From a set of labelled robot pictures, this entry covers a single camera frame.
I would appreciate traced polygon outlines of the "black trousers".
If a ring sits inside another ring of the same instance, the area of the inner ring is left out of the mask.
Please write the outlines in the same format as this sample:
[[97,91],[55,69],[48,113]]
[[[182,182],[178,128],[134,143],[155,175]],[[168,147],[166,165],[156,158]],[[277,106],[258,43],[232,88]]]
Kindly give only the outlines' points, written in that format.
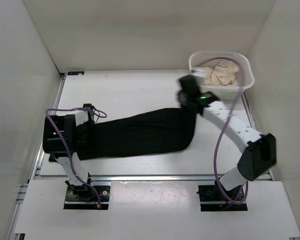
[[181,152],[192,142],[197,116],[185,107],[162,108],[97,123],[77,150],[80,160]]

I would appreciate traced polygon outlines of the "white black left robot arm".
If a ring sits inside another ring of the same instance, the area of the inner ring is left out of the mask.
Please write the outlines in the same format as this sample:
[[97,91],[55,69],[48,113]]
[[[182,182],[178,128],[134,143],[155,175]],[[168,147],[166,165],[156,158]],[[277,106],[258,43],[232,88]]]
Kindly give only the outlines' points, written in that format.
[[100,115],[90,103],[71,109],[45,110],[42,147],[49,157],[63,168],[67,188],[84,201],[100,199],[91,184],[91,175],[79,158],[79,148],[88,143],[88,132]]

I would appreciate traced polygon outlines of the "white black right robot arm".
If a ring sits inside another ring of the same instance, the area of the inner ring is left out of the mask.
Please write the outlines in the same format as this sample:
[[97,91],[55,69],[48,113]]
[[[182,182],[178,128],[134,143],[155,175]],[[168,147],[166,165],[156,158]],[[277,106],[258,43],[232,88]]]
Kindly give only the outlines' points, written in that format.
[[228,200],[234,204],[243,199],[231,198],[233,191],[247,182],[253,182],[264,172],[277,164],[277,140],[271,133],[262,134],[248,127],[233,114],[234,109],[227,109],[211,91],[201,92],[194,75],[188,74],[178,79],[181,90],[178,101],[195,114],[200,115],[220,129],[217,142],[226,135],[237,146],[241,157],[237,165],[223,176],[215,177],[214,193],[220,200]]

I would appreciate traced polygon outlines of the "dark label sticker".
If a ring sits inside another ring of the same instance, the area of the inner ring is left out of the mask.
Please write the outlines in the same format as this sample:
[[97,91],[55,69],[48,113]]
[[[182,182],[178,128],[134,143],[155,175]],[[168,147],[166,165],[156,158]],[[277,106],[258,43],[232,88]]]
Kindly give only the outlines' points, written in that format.
[[85,74],[84,71],[69,71],[67,73],[68,76],[82,76],[84,74]]

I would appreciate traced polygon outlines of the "beige crumpled garment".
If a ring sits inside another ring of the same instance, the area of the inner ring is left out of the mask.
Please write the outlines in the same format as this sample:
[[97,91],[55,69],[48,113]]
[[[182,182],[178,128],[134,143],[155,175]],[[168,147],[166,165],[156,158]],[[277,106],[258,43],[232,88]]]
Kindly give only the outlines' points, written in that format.
[[215,67],[204,67],[205,86],[232,86],[240,72],[239,66],[231,60],[221,60]]

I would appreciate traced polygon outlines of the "white plastic basket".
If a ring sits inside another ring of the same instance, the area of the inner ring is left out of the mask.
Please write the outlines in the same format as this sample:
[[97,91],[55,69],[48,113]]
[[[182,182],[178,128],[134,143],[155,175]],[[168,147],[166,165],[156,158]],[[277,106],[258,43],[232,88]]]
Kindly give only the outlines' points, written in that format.
[[[203,68],[210,67],[212,69],[222,60],[230,60],[239,66],[239,74],[235,79],[234,85],[229,86],[209,86],[203,85],[206,76]],[[255,78],[250,66],[250,62],[244,55],[233,51],[197,51],[192,53],[188,60],[189,71],[195,74],[200,89],[203,92],[213,92],[220,99],[232,101],[238,92],[243,93],[252,87]]]

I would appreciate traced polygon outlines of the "aluminium front rail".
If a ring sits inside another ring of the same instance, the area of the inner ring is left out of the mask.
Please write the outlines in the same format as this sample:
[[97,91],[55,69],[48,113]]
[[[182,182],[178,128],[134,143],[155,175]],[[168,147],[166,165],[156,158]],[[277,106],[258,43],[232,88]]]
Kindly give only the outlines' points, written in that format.
[[214,181],[214,174],[186,175],[93,175],[93,181]]

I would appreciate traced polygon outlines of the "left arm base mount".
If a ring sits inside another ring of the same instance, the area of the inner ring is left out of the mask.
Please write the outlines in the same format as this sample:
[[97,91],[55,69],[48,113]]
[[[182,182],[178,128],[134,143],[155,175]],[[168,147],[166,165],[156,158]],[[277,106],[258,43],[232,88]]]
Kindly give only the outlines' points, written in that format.
[[87,183],[95,189],[98,193],[97,196],[89,186],[84,184],[73,185],[68,180],[65,183],[67,184],[63,205],[65,210],[108,210],[111,193],[110,185],[93,185],[89,176]]

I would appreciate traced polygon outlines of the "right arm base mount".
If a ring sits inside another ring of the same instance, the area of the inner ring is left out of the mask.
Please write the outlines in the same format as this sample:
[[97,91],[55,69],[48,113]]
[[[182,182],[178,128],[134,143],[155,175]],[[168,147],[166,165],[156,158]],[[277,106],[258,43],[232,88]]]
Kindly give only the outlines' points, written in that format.
[[238,185],[231,190],[225,190],[228,200],[222,194],[215,179],[200,181],[197,194],[200,201],[201,212],[242,212],[247,211],[246,199],[248,188],[246,184]]

